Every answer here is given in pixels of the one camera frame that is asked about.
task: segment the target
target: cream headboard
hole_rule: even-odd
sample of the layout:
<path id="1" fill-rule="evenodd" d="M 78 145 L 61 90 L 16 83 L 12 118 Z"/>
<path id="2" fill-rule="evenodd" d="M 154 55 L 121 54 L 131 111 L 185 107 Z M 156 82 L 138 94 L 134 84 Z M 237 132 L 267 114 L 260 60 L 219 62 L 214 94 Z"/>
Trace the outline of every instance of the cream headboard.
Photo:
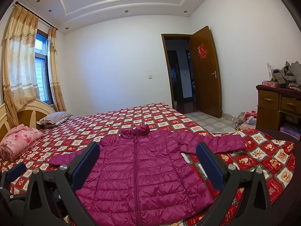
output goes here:
<path id="1" fill-rule="evenodd" d="M 23 107 L 17 113 L 17 116 L 19 124 L 24 124 L 25 126 L 34 127 L 40 130 L 41 127 L 37 125 L 36 122 L 54 112 L 55 111 L 48 104 L 45 104 L 40 100 L 34 100 Z M 3 139 L 9 130 L 10 127 L 6 117 L 5 104 L 2 104 L 0 107 L 0 140 Z"/>

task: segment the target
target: wall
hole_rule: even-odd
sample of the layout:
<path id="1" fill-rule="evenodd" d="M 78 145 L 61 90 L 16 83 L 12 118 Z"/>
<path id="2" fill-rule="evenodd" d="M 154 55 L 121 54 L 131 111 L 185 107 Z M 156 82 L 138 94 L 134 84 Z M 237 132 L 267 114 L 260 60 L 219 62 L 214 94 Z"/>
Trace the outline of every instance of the wall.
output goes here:
<path id="1" fill-rule="evenodd" d="M 167 50 L 177 51 L 180 74 L 182 80 L 183 97 L 192 97 L 191 79 L 189 73 L 189 66 L 187 61 L 186 50 L 189 50 L 188 43 L 186 40 L 166 40 Z"/>
<path id="2" fill-rule="evenodd" d="M 1 62 L 1 73 L 0 73 L 0 105 L 4 103 L 3 101 L 3 93 L 2 93 L 2 65 L 3 65 L 3 60 L 4 60 L 4 51 L 5 51 L 5 46 L 6 46 L 6 40 L 5 40 L 5 35 L 6 31 L 8 28 L 8 24 L 10 21 L 10 18 L 12 16 L 12 13 L 14 11 L 14 4 L 15 2 L 10 5 L 6 13 L 4 14 L 3 18 L 0 20 L 0 38 L 1 38 L 1 43 L 0 43 L 0 62 Z M 38 29 L 41 31 L 45 32 L 48 34 L 49 26 L 45 25 L 44 22 L 39 21 L 38 23 Z M 67 90 L 67 84 L 66 84 L 66 78 L 64 77 L 67 72 L 65 71 L 64 67 L 64 35 L 60 33 L 59 31 L 57 32 L 57 48 L 58 48 L 58 72 L 59 72 L 59 79 L 61 83 L 61 90 L 62 94 L 64 97 L 65 105 L 67 111 L 72 113 L 72 106 L 70 104 L 69 100 L 69 94 Z"/>
<path id="3" fill-rule="evenodd" d="M 212 30 L 224 113 L 257 110 L 255 86 L 269 80 L 267 62 L 301 61 L 301 33 L 281 0 L 206 0 L 190 22 L 193 32 Z"/>
<path id="4" fill-rule="evenodd" d="M 65 35 L 73 113 L 84 116 L 156 102 L 171 106 L 163 33 L 191 34 L 189 18 L 132 16 Z"/>

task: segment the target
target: silver screw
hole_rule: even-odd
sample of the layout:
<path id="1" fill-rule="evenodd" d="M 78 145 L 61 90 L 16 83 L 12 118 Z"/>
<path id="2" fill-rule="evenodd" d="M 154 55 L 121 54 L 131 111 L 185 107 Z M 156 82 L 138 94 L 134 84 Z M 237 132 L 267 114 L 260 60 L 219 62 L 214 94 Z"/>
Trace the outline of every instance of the silver screw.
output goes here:
<path id="1" fill-rule="evenodd" d="M 33 173 L 34 173 L 34 174 L 37 174 L 37 173 L 39 173 L 39 171 L 40 171 L 40 169 L 35 168 L 35 169 L 33 170 Z"/>
<path id="2" fill-rule="evenodd" d="M 256 168 L 256 172 L 257 172 L 258 174 L 261 174 L 261 173 L 262 173 L 262 169 L 261 169 L 260 167 L 257 167 L 257 168 Z"/>
<path id="3" fill-rule="evenodd" d="M 234 166 L 233 164 L 229 164 L 228 169 L 234 171 L 236 169 L 236 166 Z"/>
<path id="4" fill-rule="evenodd" d="M 66 170 L 68 168 L 68 165 L 62 164 L 60 165 L 60 170 Z"/>

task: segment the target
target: bedspread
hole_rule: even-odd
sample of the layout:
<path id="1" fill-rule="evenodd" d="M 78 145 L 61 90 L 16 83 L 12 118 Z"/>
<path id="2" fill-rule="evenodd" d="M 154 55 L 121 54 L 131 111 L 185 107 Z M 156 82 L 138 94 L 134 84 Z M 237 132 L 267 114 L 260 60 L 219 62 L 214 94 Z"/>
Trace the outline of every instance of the bedspread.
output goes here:
<path id="1" fill-rule="evenodd" d="M 134 128 L 148 124 L 151 130 L 192 131 L 211 137 L 197 123 L 164 103 L 143 105 L 117 111 L 105 112 L 85 117 L 73 118 L 53 129 L 42 130 L 45 137 L 30 151 L 18 160 L 3 161 L 0 159 L 1 171 L 11 169 L 24 162 L 27 171 L 11 184 L 14 194 L 26 192 L 29 177 L 34 168 L 54 170 L 47 161 L 54 155 L 72 153 L 85 148 L 91 141 L 99 142 L 107 135 L 118 135 L 121 129 Z M 283 147 L 291 150 L 292 143 L 273 140 L 267 134 L 257 130 L 239 131 L 246 143 L 246 152 L 229 152 L 219 154 L 226 164 L 233 163 L 241 170 L 254 170 L 260 166 L 267 180 L 271 203 L 273 203 L 288 185 L 295 169 L 295 158 L 287 155 Z M 195 155 L 182 153 L 197 175 L 203 180 L 213 198 L 219 191 L 214 190 L 201 164 Z M 221 225 L 231 221 L 241 199 L 243 189 L 239 189 L 225 219 Z M 176 223 L 176 226 L 193 226 L 205 215 L 203 211 L 196 216 Z"/>

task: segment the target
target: door lock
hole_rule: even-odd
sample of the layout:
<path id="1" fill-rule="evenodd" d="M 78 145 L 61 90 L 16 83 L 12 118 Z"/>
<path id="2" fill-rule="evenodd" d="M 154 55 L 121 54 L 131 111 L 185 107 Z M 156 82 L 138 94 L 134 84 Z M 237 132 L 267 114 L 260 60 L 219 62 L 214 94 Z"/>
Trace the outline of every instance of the door lock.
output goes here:
<path id="1" fill-rule="evenodd" d="M 217 79 L 217 77 L 216 77 L 216 71 L 214 71 L 214 73 L 212 73 L 211 75 L 215 75 L 215 79 Z"/>

